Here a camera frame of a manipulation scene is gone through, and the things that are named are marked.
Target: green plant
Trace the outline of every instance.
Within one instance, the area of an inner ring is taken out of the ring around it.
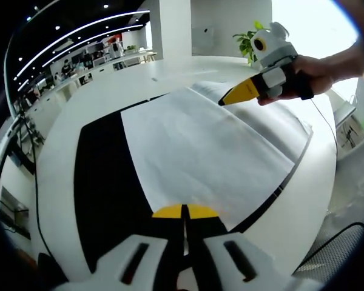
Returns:
[[[257,33],[258,30],[265,29],[268,30],[268,28],[264,28],[260,22],[255,20],[254,22],[256,31],[248,31],[247,33],[239,33],[237,35],[234,35],[233,37],[238,37],[236,40],[240,43],[238,48],[241,51],[241,54],[244,56],[248,55],[248,64],[250,64],[252,61],[256,62],[257,57],[255,55],[255,52],[251,45],[251,38]]]

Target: person's arm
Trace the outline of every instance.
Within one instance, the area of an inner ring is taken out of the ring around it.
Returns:
[[[330,68],[330,75],[334,82],[360,77],[364,74],[364,48],[359,42],[322,61]]]
[[[309,85],[315,95],[322,94],[336,82],[364,74],[364,48],[360,42],[356,42],[350,48],[323,59],[298,56],[293,67],[295,72],[303,71],[310,76]],[[297,97],[295,92],[289,92],[276,99],[268,98],[258,102],[260,105],[266,105],[279,99]]]

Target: round white table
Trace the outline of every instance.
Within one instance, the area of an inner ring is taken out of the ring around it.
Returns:
[[[128,105],[198,81],[242,81],[254,74],[245,59],[194,56],[129,67],[75,92],[51,128],[37,162],[40,227],[69,280],[82,281],[90,276],[73,198],[81,128]],[[312,125],[314,134],[284,191],[244,234],[274,258],[279,272],[290,275],[307,254],[325,217],[334,183],[336,147],[331,129],[311,101],[280,102],[286,102]],[[328,97],[317,96],[314,102],[335,128]],[[35,255],[46,253],[36,225],[35,199],[30,209],[30,233]]]

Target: white paper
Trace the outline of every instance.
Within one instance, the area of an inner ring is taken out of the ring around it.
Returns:
[[[194,84],[192,89],[213,102],[218,102],[235,85],[237,83],[204,81]],[[224,108],[251,126],[295,163],[312,135],[311,126],[279,102],[260,106],[254,99],[226,105]]]
[[[231,229],[257,210],[294,166],[246,123],[189,88],[121,116],[154,212],[201,204],[216,210]]]

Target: desk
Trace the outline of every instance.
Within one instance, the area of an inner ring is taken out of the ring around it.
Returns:
[[[46,137],[66,102],[72,97],[77,89],[81,87],[79,84],[79,78],[91,73],[94,81],[99,78],[102,79],[105,75],[114,72],[113,65],[118,62],[124,62],[141,57],[150,57],[156,54],[157,53],[155,52],[136,53],[111,60],[90,70],[82,71],[79,74],[74,74],[59,85],[55,86],[51,91],[43,94],[41,99],[29,108],[27,114],[35,121],[36,128],[42,136]]]
[[[41,230],[69,280],[81,281],[90,275],[78,236],[73,199],[81,128],[128,105],[198,81],[242,81],[255,72],[246,66],[245,59],[194,56],[129,67],[75,92],[51,128],[37,162]],[[328,97],[318,96],[314,102],[334,128]],[[287,101],[286,105],[313,126],[314,134],[284,191],[245,235],[275,258],[281,273],[290,275],[307,254],[325,217],[334,183],[336,149],[330,128],[311,101],[298,99]],[[46,252],[36,225],[35,202],[30,218],[33,251]]]

